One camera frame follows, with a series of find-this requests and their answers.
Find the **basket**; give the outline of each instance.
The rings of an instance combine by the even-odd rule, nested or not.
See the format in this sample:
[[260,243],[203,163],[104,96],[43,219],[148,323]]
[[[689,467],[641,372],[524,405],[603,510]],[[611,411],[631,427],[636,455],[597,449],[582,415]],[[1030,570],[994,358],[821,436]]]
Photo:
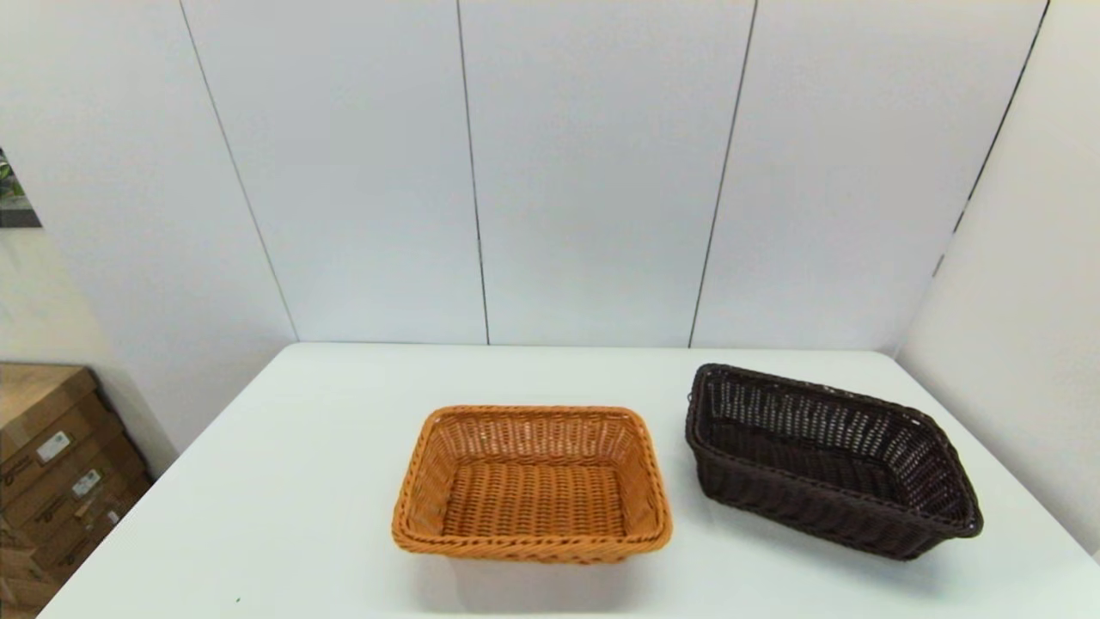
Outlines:
[[646,424],[595,407],[436,411],[393,522],[410,552],[540,563],[615,563],[671,534]]
[[908,561],[981,532],[947,436],[899,405],[711,364],[688,444],[707,497],[856,550]]

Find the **stacked cardboard box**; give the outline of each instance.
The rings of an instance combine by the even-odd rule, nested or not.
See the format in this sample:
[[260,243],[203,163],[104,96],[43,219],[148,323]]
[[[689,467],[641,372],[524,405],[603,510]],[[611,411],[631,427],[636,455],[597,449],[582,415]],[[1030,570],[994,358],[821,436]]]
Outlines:
[[0,364],[0,603],[45,606],[147,488],[91,373]]

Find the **white label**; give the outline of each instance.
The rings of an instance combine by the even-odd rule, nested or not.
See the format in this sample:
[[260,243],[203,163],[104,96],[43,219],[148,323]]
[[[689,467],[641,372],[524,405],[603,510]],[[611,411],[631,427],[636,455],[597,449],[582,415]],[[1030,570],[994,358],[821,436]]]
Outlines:
[[73,494],[76,495],[76,498],[78,499],[82,498],[96,487],[96,484],[99,484],[100,479],[102,479],[102,477],[99,475],[98,471],[89,471],[84,474],[84,477],[78,479],[77,483],[73,485]]
[[54,456],[61,454],[65,447],[69,446],[69,438],[64,432],[58,432],[57,434],[51,436],[45,443],[38,445],[38,460],[42,464],[46,464],[54,460]]

